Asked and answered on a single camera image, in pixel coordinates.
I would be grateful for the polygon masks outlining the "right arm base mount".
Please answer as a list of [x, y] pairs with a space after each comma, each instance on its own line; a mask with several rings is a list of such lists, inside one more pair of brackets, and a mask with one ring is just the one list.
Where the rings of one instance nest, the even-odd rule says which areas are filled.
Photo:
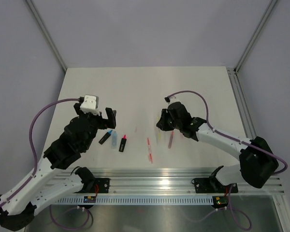
[[213, 194], [212, 197], [214, 209], [228, 207], [229, 191], [231, 185], [224, 186], [216, 180], [208, 178], [194, 178], [191, 180], [196, 193]]

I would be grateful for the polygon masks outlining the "black blue highlighter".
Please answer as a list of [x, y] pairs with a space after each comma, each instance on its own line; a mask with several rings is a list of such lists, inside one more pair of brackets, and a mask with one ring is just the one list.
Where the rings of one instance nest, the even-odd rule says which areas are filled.
[[99, 140], [99, 144], [104, 144], [108, 138], [112, 135], [113, 130], [109, 130], [108, 132], [105, 133], [105, 135]]

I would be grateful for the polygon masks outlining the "aluminium frame post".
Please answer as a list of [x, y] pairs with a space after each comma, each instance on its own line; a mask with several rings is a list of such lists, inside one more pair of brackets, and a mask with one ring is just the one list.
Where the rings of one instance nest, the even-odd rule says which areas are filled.
[[258, 21], [258, 24], [256, 28], [254, 29], [247, 45], [244, 48], [244, 51], [242, 52], [236, 66], [234, 67], [234, 73], [238, 74], [240, 70], [243, 68], [245, 62], [250, 56], [250, 53], [252, 52], [254, 46], [257, 44], [258, 39], [262, 35], [263, 31], [265, 30], [267, 23], [269, 22], [271, 16], [273, 15], [276, 7], [280, 3], [279, 0], [270, 0], [265, 11], [263, 12], [260, 20]]
[[68, 67], [67, 67], [64, 59], [62, 58], [62, 55], [60, 54], [56, 44], [54, 43], [54, 41], [51, 37], [51, 34], [49, 33], [49, 31], [44, 23], [44, 20], [43, 20], [41, 14], [39, 13], [37, 6], [35, 5], [33, 0], [24, 0], [24, 3], [27, 6], [30, 14], [32, 15], [33, 20], [35, 21], [39, 31], [41, 32], [45, 42], [47, 43], [49, 49], [51, 50], [53, 56], [55, 57], [59, 66], [61, 67], [61, 69], [66, 73]]

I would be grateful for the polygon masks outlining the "black pink highlighter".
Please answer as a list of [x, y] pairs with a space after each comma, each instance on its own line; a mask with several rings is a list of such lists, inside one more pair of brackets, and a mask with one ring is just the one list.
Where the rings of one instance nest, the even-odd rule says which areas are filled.
[[120, 141], [120, 146], [119, 146], [119, 150], [118, 150], [119, 152], [124, 152], [126, 142], [127, 142], [127, 137], [126, 137], [126, 135], [124, 135]]

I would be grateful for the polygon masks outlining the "aluminium mounting rail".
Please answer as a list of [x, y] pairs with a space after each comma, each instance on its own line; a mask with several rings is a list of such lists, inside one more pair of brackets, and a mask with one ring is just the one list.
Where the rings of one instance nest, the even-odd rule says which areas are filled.
[[[195, 188], [191, 183], [196, 177], [208, 177], [213, 168], [158, 168], [158, 169], [107, 169], [91, 168], [95, 177], [110, 178], [110, 195], [192, 195]], [[72, 171], [69, 168], [53, 177], [44, 188], [66, 179]], [[270, 177], [261, 188], [254, 188], [244, 182], [238, 183], [238, 195], [284, 195], [279, 177]]]

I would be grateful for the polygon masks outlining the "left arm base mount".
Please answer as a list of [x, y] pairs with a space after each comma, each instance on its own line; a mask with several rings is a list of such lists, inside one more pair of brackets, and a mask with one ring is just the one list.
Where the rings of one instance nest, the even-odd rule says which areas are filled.
[[93, 205], [98, 203], [98, 197], [101, 194], [109, 193], [109, 187], [110, 178], [96, 178], [93, 187], [89, 192], [85, 193], [80, 206], [85, 209], [90, 209]]

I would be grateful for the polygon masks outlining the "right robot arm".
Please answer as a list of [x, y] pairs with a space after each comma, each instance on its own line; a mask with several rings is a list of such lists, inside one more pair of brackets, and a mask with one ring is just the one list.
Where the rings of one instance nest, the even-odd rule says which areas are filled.
[[179, 101], [162, 109], [156, 126], [162, 131], [179, 130], [184, 137], [212, 145], [238, 160], [236, 165], [219, 166], [211, 173], [209, 184], [214, 191], [239, 182], [260, 189], [278, 168], [278, 161], [270, 155], [271, 150], [263, 138], [242, 139], [220, 132], [207, 120], [192, 117]]

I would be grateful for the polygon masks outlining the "aluminium side rail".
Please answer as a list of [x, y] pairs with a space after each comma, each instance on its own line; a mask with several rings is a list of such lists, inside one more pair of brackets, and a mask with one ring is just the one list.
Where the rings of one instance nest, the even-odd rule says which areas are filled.
[[246, 98], [244, 96], [243, 89], [241, 87], [239, 78], [233, 68], [226, 68], [229, 80], [232, 86], [234, 97], [237, 103], [239, 110], [240, 118], [244, 127], [244, 131], [247, 137], [254, 138], [256, 137], [256, 131], [252, 122], [250, 112], [248, 110], [248, 105]]

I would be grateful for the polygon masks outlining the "thin red pen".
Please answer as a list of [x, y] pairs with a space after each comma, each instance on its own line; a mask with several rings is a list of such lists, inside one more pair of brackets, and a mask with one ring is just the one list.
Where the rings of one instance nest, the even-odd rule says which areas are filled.
[[148, 152], [149, 152], [149, 160], [151, 163], [153, 163], [153, 158], [152, 158], [152, 152], [151, 152], [151, 145], [150, 145], [150, 140], [147, 137], [147, 146], [148, 146]]

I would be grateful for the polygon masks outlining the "light blue highlighter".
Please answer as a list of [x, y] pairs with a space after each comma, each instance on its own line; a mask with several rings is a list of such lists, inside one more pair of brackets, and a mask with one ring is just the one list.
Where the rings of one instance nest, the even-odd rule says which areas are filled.
[[117, 132], [115, 130], [112, 132], [112, 143], [111, 143], [111, 145], [112, 145], [113, 149], [116, 149], [116, 147], [117, 147]]

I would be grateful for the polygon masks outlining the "aluminium frame post right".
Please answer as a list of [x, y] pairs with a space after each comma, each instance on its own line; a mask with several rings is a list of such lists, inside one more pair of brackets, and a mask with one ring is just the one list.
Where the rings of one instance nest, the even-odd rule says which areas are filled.
[[280, 3], [279, 0], [270, 0], [265, 11], [263, 12], [260, 20], [258, 21], [258, 24], [256, 28], [254, 29], [247, 45], [244, 48], [244, 51], [242, 52], [236, 66], [234, 67], [234, 73], [238, 74], [240, 70], [243, 68], [245, 62], [250, 56], [250, 53], [252, 52], [254, 46], [257, 44], [258, 39], [262, 35], [263, 31], [265, 30], [267, 23], [269, 22], [271, 16], [273, 15], [276, 7]]

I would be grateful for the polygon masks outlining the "grey purple marker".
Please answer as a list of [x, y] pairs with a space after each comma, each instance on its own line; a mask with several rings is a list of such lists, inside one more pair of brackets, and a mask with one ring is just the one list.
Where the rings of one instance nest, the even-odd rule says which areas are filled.
[[169, 143], [168, 143], [168, 148], [169, 149], [171, 149], [171, 147], [172, 147], [173, 138], [174, 138], [174, 131], [172, 131], [171, 134], [170, 134], [170, 139], [169, 139]]

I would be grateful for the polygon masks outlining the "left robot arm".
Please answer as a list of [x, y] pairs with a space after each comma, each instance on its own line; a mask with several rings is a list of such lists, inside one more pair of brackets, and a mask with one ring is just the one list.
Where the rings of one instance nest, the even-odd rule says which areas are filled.
[[89, 150], [98, 130], [115, 129], [116, 111], [106, 108], [107, 118], [94, 105], [79, 101], [74, 105], [77, 117], [61, 136], [34, 159], [33, 170], [7, 193], [0, 195], [0, 226], [18, 231], [29, 225], [45, 208], [71, 193], [99, 192], [99, 183], [86, 167], [79, 167], [64, 181], [44, 189], [45, 184], [66, 170]]

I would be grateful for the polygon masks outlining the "aluminium frame post left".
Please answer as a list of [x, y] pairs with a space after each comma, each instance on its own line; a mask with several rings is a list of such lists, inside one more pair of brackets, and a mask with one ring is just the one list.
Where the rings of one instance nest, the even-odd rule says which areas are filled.
[[27, 6], [30, 14], [32, 15], [33, 20], [35, 21], [39, 31], [41, 32], [45, 42], [47, 43], [49, 49], [51, 50], [53, 56], [55, 57], [59, 66], [61, 67], [61, 69], [66, 73], [68, 67], [67, 67], [64, 59], [62, 58], [62, 55], [60, 54], [56, 44], [54, 43], [54, 41], [51, 37], [51, 34], [49, 33], [49, 31], [44, 23], [44, 20], [43, 20], [41, 14], [39, 13], [37, 6], [35, 5], [33, 0], [24, 0], [24, 3]]

